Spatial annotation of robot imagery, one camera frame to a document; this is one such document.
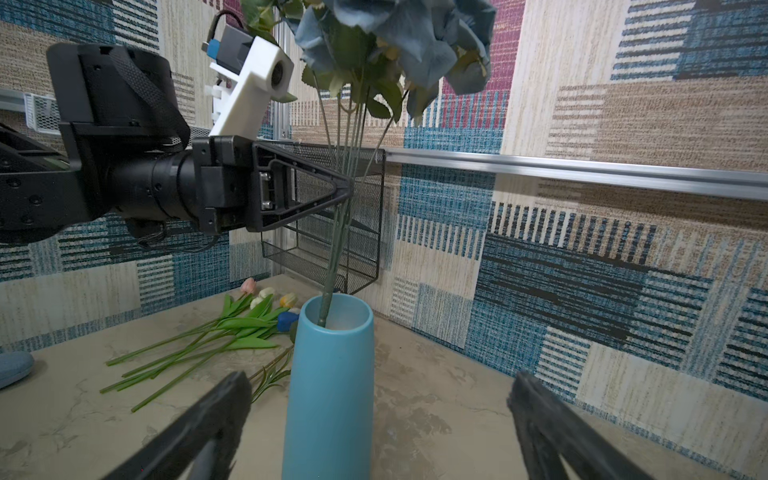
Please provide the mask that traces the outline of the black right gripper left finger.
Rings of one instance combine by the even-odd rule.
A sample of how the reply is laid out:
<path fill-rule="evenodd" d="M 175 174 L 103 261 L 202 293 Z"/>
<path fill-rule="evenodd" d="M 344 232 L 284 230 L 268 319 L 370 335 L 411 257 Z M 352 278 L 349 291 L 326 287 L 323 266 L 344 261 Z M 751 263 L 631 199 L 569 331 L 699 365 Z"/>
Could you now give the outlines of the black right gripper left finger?
<path fill-rule="evenodd" d="M 227 479 L 251 408 L 246 374 L 229 374 L 108 479 Z"/>

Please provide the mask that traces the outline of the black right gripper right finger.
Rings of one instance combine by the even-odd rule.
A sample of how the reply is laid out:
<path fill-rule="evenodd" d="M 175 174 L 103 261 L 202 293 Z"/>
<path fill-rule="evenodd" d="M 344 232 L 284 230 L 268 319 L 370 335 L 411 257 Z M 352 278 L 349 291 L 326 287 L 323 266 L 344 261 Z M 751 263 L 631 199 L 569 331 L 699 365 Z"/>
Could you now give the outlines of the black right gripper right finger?
<path fill-rule="evenodd" d="M 566 479 L 570 468 L 581 479 L 648 479 L 532 374 L 514 379 L 511 411 L 530 479 Z"/>

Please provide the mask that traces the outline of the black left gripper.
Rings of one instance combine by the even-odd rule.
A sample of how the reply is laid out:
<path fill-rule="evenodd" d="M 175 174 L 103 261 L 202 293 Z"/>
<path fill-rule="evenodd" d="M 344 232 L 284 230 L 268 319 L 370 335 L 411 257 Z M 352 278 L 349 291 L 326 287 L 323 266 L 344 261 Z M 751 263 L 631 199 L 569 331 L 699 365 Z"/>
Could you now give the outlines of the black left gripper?
<path fill-rule="evenodd" d="M 354 181 L 277 144 L 241 136 L 191 143 L 195 221 L 205 234 L 266 232 L 349 200 Z"/>

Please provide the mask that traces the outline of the light blue ceramic vase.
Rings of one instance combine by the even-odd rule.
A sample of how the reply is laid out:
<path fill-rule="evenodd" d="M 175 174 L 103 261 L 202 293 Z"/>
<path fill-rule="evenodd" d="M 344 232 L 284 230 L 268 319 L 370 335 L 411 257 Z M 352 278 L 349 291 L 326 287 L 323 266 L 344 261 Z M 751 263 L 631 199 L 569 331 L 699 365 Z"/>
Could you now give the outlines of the light blue ceramic vase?
<path fill-rule="evenodd" d="M 304 303 L 291 366 L 283 479 L 368 479 L 373 453 L 374 315 L 336 293 Z"/>

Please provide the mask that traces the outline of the blue rose bouquet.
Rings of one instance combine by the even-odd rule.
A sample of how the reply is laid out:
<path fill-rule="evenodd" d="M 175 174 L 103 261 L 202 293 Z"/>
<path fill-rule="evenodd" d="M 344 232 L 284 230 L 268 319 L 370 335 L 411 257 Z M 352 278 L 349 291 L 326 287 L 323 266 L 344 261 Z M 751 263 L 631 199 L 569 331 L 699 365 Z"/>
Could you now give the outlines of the blue rose bouquet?
<path fill-rule="evenodd" d="M 368 119 L 419 120 L 441 81 L 475 94 L 491 75 L 496 10 L 486 1 L 244 1 L 241 10 L 251 34 L 269 40 L 279 24 L 291 30 L 302 82 L 321 110 L 336 110 L 334 124 L 322 123 L 327 146 L 364 147 Z M 385 227 L 392 210 L 383 193 Z M 336 293 L 323 285 L 318 325 Z"/>

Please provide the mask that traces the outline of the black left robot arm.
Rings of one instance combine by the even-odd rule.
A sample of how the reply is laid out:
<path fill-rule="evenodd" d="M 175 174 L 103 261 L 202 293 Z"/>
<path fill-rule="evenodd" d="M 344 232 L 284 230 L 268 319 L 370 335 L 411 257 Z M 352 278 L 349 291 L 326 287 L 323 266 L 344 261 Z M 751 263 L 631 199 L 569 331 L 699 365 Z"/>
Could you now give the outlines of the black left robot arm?
<path fill-rule="evenodd" d="M 264 232 L 348 200 L 348 176 L 242 136 L 193 138 L 162 56 L 57 43 L 47 61 L 63 152 L 1 130 L 1 240 L 26 245 L 107 213 L 140 246 L 170 221 L 217 240 Z"/>

